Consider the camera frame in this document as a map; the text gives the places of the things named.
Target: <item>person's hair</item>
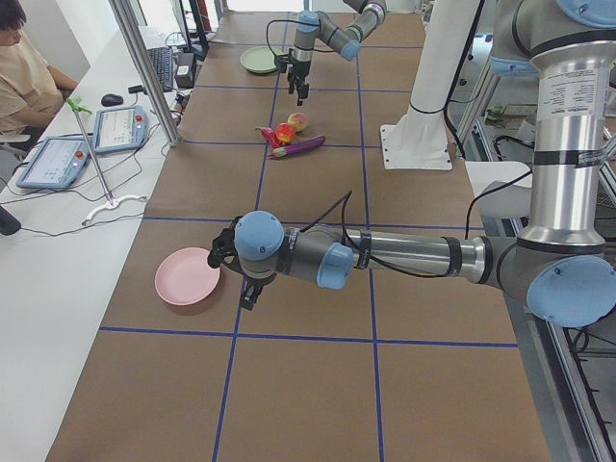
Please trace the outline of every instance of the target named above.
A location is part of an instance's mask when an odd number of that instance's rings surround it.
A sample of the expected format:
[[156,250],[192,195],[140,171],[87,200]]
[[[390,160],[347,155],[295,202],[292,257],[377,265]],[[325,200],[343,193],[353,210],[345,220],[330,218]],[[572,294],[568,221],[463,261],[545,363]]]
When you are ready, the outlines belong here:
[[18,0],[0,0],[0,31],[13,31],[26,23],[26,13]]

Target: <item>black keyboard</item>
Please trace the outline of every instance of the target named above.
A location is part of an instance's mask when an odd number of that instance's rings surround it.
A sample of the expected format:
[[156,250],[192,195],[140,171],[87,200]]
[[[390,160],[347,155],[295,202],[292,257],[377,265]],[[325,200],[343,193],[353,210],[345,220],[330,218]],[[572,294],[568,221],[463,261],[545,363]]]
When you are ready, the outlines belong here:
[[163,91],[173,91],[173,50],[168,46],[150,48],[147,55]]

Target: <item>chair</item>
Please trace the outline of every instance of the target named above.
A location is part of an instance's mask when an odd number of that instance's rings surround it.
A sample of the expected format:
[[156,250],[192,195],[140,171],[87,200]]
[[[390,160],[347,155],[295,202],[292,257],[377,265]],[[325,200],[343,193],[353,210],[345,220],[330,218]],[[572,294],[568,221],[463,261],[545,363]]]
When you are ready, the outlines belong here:
[[15,156],[15,158],[22,162],[28,155],[28,151],[25,149],[19,149],[10,145],[11,142],[26,142],[30,139],[30,135],[2,135],[0,134],[0,151],[6,151]]

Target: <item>black mouse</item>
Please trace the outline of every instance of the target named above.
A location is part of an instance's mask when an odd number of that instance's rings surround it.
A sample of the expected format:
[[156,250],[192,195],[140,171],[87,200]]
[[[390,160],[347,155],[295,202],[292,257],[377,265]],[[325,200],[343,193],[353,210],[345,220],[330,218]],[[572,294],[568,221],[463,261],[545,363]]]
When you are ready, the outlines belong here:
[[124,98],[122,98],[119,94],[113,94],[113,93],[107,93],[100,100],[100,104],[102,104],[106,108],[110,106],[118,106],[122,104],[123,102],[124,102]]

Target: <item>beige shirt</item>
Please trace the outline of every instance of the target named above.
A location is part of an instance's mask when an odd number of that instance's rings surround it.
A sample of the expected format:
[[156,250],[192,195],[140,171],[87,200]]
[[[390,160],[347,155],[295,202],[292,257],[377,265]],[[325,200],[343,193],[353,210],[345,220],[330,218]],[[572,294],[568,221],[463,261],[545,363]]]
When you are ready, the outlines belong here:
[[47,61],[22,33],[13,46],[0,46],[0,133],[18,134],[26,127],[13,115],[30,106],[56,114],[64,100],[47,70]]

